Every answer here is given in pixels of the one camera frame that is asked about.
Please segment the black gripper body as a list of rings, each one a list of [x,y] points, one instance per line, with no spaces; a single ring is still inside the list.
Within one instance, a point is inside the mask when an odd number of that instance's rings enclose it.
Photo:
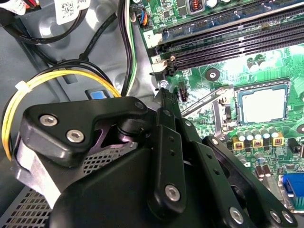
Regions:
[[[56,201],[51,228],[220,228],[208,190],[197,181],[196,169],[184,165],[187,206],[169,220],[153,215],[147,204],[151,192],[152,151],[124,155],[71,184]]]

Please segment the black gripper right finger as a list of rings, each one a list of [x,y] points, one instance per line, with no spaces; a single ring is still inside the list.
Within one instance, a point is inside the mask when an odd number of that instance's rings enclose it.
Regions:
[[[213,136],[201,139],[193,124],[179,128],[211,194],[211,220],[217,228],[296,228],[294,215],[242,162]]]

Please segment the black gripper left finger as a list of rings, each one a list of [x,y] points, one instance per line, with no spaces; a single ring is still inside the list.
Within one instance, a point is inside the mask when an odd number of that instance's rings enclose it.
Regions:
[[[152,151],[151,192],[154,216],[169,220],[187,206],[180,109],[176,95],[161,89],[149,109],[134,97],[35,105],[20,126],[20,154],[33,155],[27,168],[31,187],[40,187],[54,205],[74,182],[139,149]]]

